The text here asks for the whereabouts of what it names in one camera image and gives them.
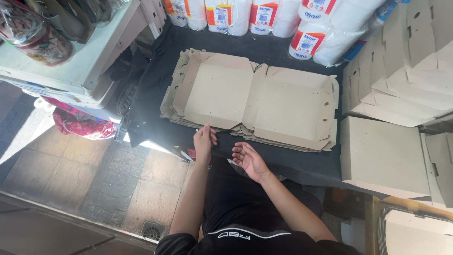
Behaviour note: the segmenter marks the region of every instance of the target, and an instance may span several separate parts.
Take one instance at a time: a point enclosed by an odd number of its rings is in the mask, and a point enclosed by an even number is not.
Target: right hand
[[[271,173],[263,158],[246,142],[237,142],[234,146],[233,161],[242,167],[252,180],[261,183]]]

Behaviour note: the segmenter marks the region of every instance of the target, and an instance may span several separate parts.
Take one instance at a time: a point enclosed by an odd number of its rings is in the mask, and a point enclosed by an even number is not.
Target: barcode
[[[179,11],[184,11],[181,5],[174,5]]]
[[[310,46],[311,46],[311,44],[302,43],[302,48],[303,49],[309,49]]]

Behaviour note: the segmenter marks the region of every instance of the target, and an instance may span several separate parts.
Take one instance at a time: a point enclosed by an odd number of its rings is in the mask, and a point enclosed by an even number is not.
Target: person
[[[232,149],[248,179],[227,159],[211,157],[217,137],[209,124],[193,136],[193,143],[197,158],[192,175],[155,255],[359,254],[337,242],[319,215],[277,179],[250,144],[237,142]],[[204,237],[199,241],[200,225]]]

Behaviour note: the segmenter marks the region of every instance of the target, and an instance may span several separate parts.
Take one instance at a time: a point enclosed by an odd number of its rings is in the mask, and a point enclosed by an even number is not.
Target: left hand
[[[193,144],[197,158],[208,159],[211,158],[211,148],[217,145],[216,131],[212,129],[209,124],[198,130],[193,136]]]

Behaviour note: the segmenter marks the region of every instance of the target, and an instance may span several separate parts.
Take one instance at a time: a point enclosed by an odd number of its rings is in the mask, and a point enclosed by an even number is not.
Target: hand
[[[246,142],[237,142],[234,146],[234,162],[242,167],[252,180],[261,183],[264,177],[271,173],[263,158]]]
[[[193,144],[195,146],[197,158],[210,160],[212,145],[217,145],[216,131],[212,129],[209,124],[205,124],[204,127],[199,129],[193,136]]]

